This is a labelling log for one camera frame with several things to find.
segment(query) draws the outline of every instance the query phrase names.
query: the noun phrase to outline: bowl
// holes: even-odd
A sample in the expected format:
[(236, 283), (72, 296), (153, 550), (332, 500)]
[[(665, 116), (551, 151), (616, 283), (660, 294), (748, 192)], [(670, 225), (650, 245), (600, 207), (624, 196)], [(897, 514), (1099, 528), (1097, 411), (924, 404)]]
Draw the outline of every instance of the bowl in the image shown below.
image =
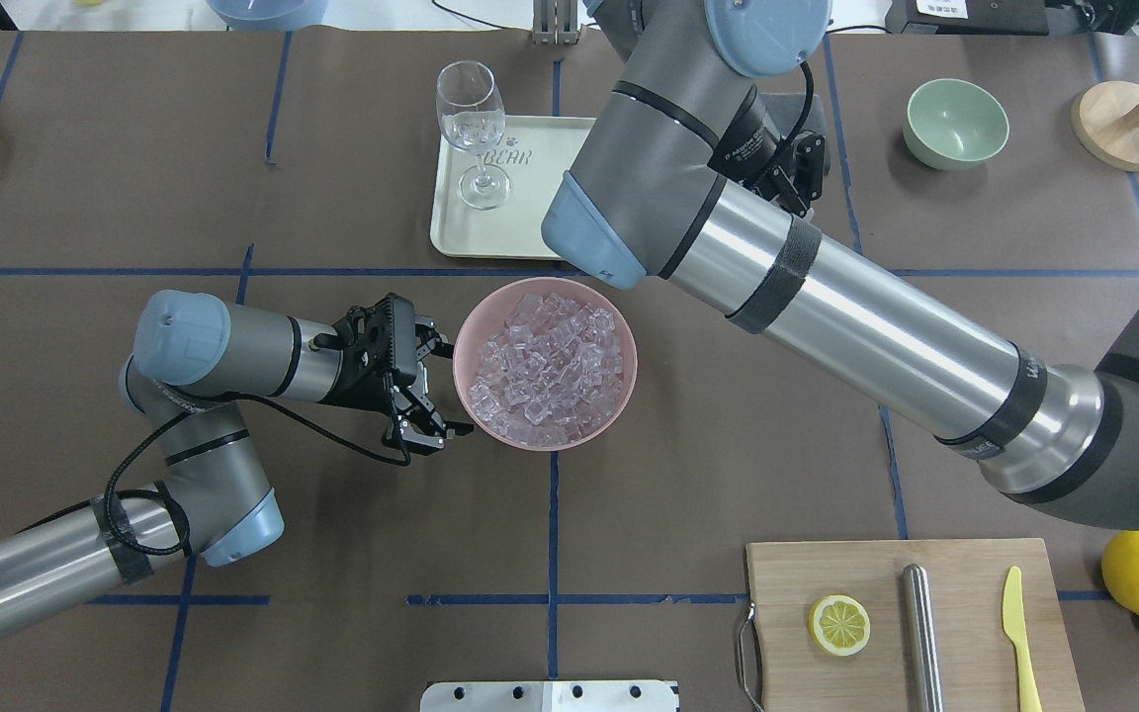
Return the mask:
[(964, 171), (1000, 153), (1008, 141), (1008, 116), (983, 87), (936, 79), (909, 98), (903, 141), (926, 166)]
[(205, 0), (231, 28), (286, 32), (316, 26), (328, 0)]
[[(481, 366), (481, 347), (494, 333), (503, 327), (506, 317), (515, 310), (516, 304), (526, 294), (535, 294), (535, 296), (540, 297), (558, 294), (558, 296), (573, 298), (579, 303), (591, 303), (592, 306), (603, 308), (603, 310), (609, 311), (614, 317), (614, 334), (618, 337), (621, 357), (623, 357), (623, 366), (621, 366), (623, 368), (623, 373), (621, 373), (621, 378), (623, 379), (623, 384), (621, 385), (623, 385), (623, 388), (621, 388), (618, 404), (614, 407), (613, 415), (607, 416), (604, 423), (598, 425), (592, 432), (584, 432), (581, 437), (565, 445), (531, 445), (530, 443), (502, 436), (502, 434), (494, 432), (477, 415), (474, 402), (468, 395), (468, 390), (477, 382), (477, 371)], [(636, 387), (637, 363), (636, 337), (633, 337), (632, 329), (628, 327), (626, 319), (623, 319), (623, 314), (621, 314), (617, 306), (614, 306), (613, 303), (596, 292), (595, 288), (588, 287), (588, 285), (560, 278), (533, 278), (515, 281), (502, 288), (494, 289), (493, 293), (483, 298), (474, 308), (468, 314), (468, 319), (465, 319), (465, 325), (460, 327), (460, 333), (457, 334), (456, 353), (452, 357), (451, 368), (456, 382), (456, 393), (460, 395), (462, 407), (465, 407), (469, 418), (474, 419), (478, 428), (507, 445), (518, 447), (521, 450), (548, 452), (582, 445), (582, 443), (606, 432), (609, 425), (618, 419), (618, 415), (621, 415), (621, 411), (626, 407), (626, 402), (630, 401), (630, 396), (632, 396), (632, 391)]]

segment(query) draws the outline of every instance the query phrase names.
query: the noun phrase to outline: white label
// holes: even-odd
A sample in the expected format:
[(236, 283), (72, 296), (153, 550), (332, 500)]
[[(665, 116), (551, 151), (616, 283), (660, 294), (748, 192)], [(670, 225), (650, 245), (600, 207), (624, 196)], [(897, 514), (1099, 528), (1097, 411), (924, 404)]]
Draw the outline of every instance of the white label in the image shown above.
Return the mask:
[(917, 13), (936, 18), (969, 18), (964, 0), (917, 0)]

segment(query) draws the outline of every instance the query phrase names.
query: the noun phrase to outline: wine glass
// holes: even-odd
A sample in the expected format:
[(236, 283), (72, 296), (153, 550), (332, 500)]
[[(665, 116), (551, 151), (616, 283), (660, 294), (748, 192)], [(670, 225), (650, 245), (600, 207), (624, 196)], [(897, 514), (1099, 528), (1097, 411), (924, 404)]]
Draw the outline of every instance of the wine glass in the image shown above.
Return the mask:
[(461, 59), (442, 68), (439, 126), (448, 144), (477, 158), (477, 165), (460, 177), (462, 202), (478, 211), (501, 206), (511, 182), (503, 169), (483, 162), (487, 150), (498, 148), (503, 137), (503, 100), (486, 64)]

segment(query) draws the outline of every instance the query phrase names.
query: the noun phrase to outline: green bowl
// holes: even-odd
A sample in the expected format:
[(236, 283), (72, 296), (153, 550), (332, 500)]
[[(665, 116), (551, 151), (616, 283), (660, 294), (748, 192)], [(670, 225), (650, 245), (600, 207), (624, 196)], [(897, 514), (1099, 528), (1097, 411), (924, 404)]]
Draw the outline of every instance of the green bowl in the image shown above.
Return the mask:
[(936, 79), (909, 98), (903, 141), (926, 166), (964, 171), (1000, 153), (1008, 141), (1008, 116), (982, 87)]

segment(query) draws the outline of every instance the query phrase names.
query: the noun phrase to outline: metal handle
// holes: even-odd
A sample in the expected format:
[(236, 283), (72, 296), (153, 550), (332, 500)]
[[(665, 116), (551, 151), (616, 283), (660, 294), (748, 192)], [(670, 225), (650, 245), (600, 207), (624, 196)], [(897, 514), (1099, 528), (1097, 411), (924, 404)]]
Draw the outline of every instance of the metal handle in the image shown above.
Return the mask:
[(917, 564), (903, 567), (903, 598), (908, 600), (911, 625), (912, 681), (921, 712), (943, 712), (940, 685), (940, 650), (934, 639), (934, 609), (931, 604), (931, 576)]
[[(746, 612), (746, 619), (740, 622), (740, 628), (737, 630), (737, 681), (740, 684), (740, 689), (749, 698), (749, 703), (754, 706), (754, 712), (764, 712), (762, 704), (759, 699), (754, 697), (754, 693), (751, 693), (749, 685), (746, 684), (746, 628), (751, 627), (756, 617), (759, 609), (754, 607), (754, 601), (749, 603), (749, 611)], [(759, 680), (760, 685), (763, 681), (763, 660), (759, 656)]]

